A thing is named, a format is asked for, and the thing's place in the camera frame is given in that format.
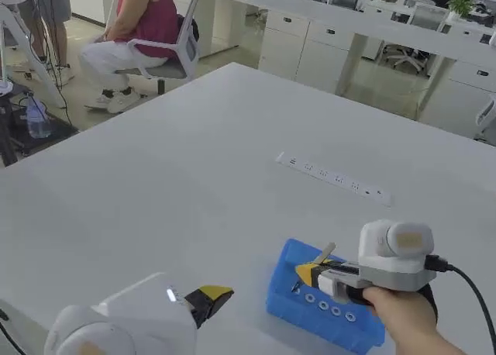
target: power strip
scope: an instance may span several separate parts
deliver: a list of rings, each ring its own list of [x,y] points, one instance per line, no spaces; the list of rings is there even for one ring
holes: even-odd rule
[[[360,181],[347,177],[344,174],[330,171],[310,163],[307,160],[298,159],[297,157],[288,155],[285,152],[281,153],[277,157],[276,161],[286,167],[290,167],[302,173],[308,174],[313,178],[345,188],[346,190],[349,190],[357,195],[380,202],[382,205],[386,205],[387,207],[391,207],[391,194],[387,193],[382,188],[364,184]]]

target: gray trousers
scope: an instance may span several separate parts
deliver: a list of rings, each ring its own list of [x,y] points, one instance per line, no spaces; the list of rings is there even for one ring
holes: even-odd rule
[[[23,18],[39,16],[48,26],[54,26],[71,19],[71,0],[28,0],[19,5]]]

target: finger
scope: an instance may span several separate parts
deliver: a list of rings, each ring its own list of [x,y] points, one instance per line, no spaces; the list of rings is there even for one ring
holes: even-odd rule
[[[363,291],[363,297],[371,302],[374,306],[387,304],[394,297],[393,294],[383,288],[371,287]]]

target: white pants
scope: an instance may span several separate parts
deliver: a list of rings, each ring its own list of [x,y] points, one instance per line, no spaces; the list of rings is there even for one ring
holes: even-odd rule
[[[136,68],[135,56],[145,68],[161,66],[167,60],[167,58],[148,57],[139,51],[133,54],[126,43],[106,41],[90,43],[83,47],[79,61],[84,75],[92,83],[102,89],[121,91],[129,87],[129,78],[115,72]]]

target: blue tray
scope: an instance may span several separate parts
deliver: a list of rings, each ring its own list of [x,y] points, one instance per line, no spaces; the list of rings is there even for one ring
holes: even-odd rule
[[[321,252],[301,241],[286,242],[270,280],[267,312],[354,353],[365,354],[372,346],[381,346],[384,326],[365,306],[335,303],[306,285],[291,292],[298,279],[295,266],[314,260]]]

